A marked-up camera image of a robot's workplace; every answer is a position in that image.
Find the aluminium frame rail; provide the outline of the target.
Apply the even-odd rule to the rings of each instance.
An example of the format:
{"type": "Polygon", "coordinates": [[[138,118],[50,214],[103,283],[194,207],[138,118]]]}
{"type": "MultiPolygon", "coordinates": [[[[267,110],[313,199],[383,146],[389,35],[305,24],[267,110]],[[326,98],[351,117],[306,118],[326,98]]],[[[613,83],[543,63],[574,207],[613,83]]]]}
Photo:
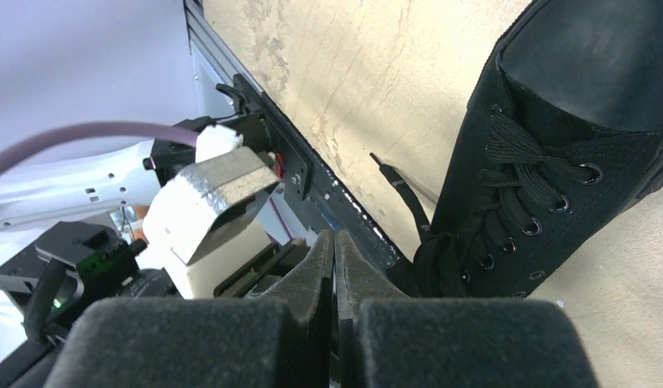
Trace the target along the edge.
{"type": "Polygon", "coordinates": [[[215,86],[231,86],[233,76],[240,71],[239,62],[205,19],[202,1],[185,0],[184,12],[200,114],[228,116],[234,113],[236,103],[215,86]]]}

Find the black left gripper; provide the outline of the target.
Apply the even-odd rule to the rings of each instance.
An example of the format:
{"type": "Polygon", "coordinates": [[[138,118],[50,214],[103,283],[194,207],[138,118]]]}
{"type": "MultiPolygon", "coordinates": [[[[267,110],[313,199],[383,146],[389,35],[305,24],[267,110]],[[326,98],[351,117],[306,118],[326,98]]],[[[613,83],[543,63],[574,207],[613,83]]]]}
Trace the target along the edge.
{"type": "Polygon", "coordinates": [[[26,340],[0,387],[326,387],[332,232],[270,245],[212,298],[181,297],[142,240],[61,222],[0,266],[26,340]]]}

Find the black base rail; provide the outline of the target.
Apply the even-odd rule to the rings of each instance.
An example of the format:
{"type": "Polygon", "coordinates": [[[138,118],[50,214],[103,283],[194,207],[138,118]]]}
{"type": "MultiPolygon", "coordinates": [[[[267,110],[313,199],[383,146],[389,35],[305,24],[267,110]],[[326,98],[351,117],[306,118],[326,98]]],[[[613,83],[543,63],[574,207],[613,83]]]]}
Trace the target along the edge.
{"type": "Polygon", "coordinates": [[[275,154],[285,201],[312,230],[346,230],[371,265],[385,272],[403,257],[381,226],[323,160],[289,117],[241,74],[215,89],[230,98],[235,117],[223,124],[245,131],[244,144],[275,154]]]}

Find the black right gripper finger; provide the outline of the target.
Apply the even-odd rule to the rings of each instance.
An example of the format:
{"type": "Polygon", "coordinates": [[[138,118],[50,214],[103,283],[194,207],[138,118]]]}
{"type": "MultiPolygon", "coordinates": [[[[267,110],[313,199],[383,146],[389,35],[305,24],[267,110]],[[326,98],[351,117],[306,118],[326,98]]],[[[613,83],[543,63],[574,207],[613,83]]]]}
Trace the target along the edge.
{"type": "Polygon", "coordinates": [[[527,299],[399,291],[345,231],[334,237],[343,387],[595,387],[567,315],[527,299]]]}

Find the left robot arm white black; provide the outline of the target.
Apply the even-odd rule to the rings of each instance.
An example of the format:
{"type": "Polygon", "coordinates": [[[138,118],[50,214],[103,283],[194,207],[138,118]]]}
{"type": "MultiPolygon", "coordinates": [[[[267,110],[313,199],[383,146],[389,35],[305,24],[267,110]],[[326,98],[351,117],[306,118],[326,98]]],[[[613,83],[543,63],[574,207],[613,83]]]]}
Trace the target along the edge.
{"type": "Polygon", "coordinates": [[[325,387],[324,234],[261,297],[247,211],[310,161],[261,113],[175,126],[93,122],[0,152],[0,225],[52,226],[0,267],[27,340],[0,387],[325,387]]]}

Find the black shoe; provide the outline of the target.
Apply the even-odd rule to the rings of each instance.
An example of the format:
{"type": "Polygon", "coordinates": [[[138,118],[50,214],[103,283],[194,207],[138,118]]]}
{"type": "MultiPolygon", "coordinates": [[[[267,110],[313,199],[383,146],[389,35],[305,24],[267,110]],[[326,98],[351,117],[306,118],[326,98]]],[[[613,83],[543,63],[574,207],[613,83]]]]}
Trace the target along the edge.
{"type": "Polygon", "coordinates": [[[663,1],[533,1],[467,104],[412,297],[527,297],[663,187],[663,1]]]}

